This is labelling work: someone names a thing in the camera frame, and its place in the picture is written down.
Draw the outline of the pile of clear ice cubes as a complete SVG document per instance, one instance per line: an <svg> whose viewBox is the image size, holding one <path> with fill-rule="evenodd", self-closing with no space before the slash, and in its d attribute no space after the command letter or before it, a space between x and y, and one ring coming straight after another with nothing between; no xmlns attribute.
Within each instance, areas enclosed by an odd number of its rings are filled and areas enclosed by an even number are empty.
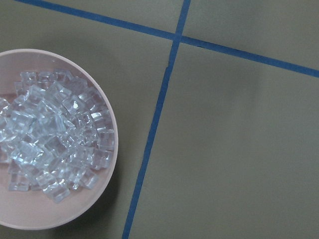
<svg viewBox="0 0 319 239"><path fill-rule="evenodd" d="M115 128L95 87L68 70L21 72L0 100L0 161L9 191L41 191L56 203L93 189L110 165Z"/></svg>

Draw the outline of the pink bowl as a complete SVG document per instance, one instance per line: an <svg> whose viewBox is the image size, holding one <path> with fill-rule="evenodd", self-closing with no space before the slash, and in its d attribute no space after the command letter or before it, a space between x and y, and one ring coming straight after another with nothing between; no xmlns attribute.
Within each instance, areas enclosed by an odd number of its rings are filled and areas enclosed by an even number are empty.
<svg viewBox="0 0 319 239"><path fill-rule="evenodd" d="M7 189L7 167L0 167L0 223L21 230L43 230L66 224L92 207L108 187L118 156L118 128L112 106L99 84L80 66L58 54L38 49L15 49L0 54L0 95L14 99L14 82L22 71L51 71L67 69L84 78L103 96L110 110L115 130L115 149L107 169L98 171L99 180L93 189L71 192L59 204L54 203L40 191L10 192Z"/></svg>

